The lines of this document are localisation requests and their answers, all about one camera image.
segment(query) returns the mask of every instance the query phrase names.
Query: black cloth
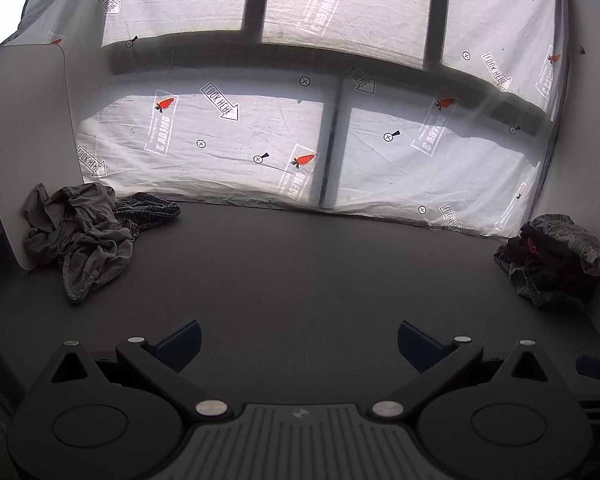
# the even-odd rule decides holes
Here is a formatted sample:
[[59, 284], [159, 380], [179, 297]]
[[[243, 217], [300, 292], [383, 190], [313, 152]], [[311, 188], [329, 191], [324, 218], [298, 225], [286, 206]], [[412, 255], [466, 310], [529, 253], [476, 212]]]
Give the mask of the black cloth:
[[38, 184], [24, 214], [31, 225], [27, 254], [38, 265], [57, 260], [67, 297], [81, 303], [126, 269], [140, 231], [179, 215], [180, 207], [146, 193], [116, 200], [113, 188], [97, 182], [63, 187], [51, 197]]
[[593, 297], [599, 276], [582, 270], [580, 257], [565, 244], [525, 224], [493, 255], [518, 288], [538, 309], [574, 304]]

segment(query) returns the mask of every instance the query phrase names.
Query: circular cover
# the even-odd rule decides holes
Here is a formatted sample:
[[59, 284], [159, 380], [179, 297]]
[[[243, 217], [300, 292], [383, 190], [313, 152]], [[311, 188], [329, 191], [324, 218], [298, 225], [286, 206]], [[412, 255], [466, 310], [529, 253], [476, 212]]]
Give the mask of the circular cover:
[[168, 402], [134, 388], [64, 383], [30, 394], [7, 433], [13, 462], [39, 480], [131, 480], [164, 463], [182, 436]]
[[577, 402], [533, 381], [449, 392], [424, 408], [417, 431], [442, 469], [472, 480], [566, 478], [592, 443]]

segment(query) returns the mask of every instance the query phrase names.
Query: ribbed black plate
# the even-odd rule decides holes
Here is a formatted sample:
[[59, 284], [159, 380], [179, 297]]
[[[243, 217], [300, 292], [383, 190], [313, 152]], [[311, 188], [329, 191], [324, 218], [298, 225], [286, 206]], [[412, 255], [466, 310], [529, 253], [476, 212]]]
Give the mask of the ribbed black plate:
[[155, 480], [447, 480], [407, 430], [362, 417], [354, 404], [248, 404], [199, 426]]

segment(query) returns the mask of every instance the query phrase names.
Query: carrot print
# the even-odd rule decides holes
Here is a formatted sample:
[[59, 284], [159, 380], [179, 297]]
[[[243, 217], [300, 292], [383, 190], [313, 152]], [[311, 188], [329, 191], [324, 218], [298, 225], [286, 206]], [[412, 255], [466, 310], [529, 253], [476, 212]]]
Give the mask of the carrot print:
[[173, 97], [169, 97], [168, 99], [165, 99], [164, 101], [160, 101], [157, 105], [155, 105], [155, 109], [160, 110], [160, 113], [162, 113], [163, 110], [166, 110], [167, 108], [169, 108], [171, 103], [173, 103]]
[[455, 102], [455, 99], [440, 99], [440, 101], [434, 103], [434, 106], [437, 106], [438, 110], [442, 111], [442, 108], [449, 108]]
[[309, 162], [314, 160], [314, 156], [315, 155], [299, 156], [298, 158], [295, 158], [294, 160], [292, 160], [291, 164], [293, 164], [296, 167], [296, 170], [299, 170], [300, 166], [306, 166]]

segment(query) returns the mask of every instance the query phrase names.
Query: triangular hole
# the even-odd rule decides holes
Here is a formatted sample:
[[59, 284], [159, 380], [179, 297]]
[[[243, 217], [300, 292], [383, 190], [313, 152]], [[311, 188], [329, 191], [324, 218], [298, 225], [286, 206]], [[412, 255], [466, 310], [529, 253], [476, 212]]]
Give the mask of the triangular hole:
[[52, 383], [64, 383], [87, 378], [87, 371], [82, 366], [76, 354], [69, 354], [60, 363], [58, 370], [51, 379]]
[[531, 352], [524, 352], [518, 361], [518, 364], [513, 368], [512, 377], [521, 379], [532, 379], [534, 381], [547, 382], [549, 379], [542, 371], [540, 363]]

